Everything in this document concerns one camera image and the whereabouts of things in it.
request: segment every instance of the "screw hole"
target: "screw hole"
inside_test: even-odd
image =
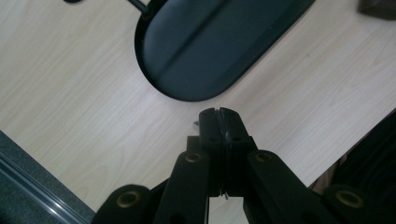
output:
[[[137,191],[127,191],[122,193],[117,199],[117,205],[121,208],[132,207],[137,204],[141,199],[139,192]]]
[[[361,208],[364,205],[363,199],[356,193],[349,190],[338,190],[335,193],[335,197],[338,201],[349,207]]]

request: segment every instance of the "black plastic part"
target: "black plastic part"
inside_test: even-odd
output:
[[[384,20],[396,20],[396,0],[360,0],[359,12]]]
[[[153,223],[207,223],[208,180],[209,156],[203,151],[181,153]]]
[[[396,218],[390,210],[360,190],[346,185],[329,186],[322,196],[322,201],[341,223],[396,223]]]
[[[199,148],[211,158],[209,196],[243,197],[246,160],[240,158],[257,147],[241,117],[230,109],[210,108],[200,113],[199,129]]]
[[[148,223],[145,213],[149,202],[150,192],[147,188],[137,185],[121,187],[111,193],[100,207],[92,224]]]
[[[136,57],[157,90],[203,101],[231,87],[313,2],[153,0],[136,27]]]
[[[276,154],[264,150],[250,152],[247,176],[255,190],[253,195],[259,197],[272,223],[338,223],[319,197]],[[256,219],[248,214],[247,220],[255,223]]]

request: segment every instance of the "wood grain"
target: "wood grain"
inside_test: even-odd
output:
[[[230,89],[185,103],[141,73],[127,1],[3,0],[0,129],[94,210],[167,178],[209,107],[237,111],[309,185],[396,107],[395,23],[357,5],[317,0]],[[210,223],[247,223],[241,202],[212,200]]]

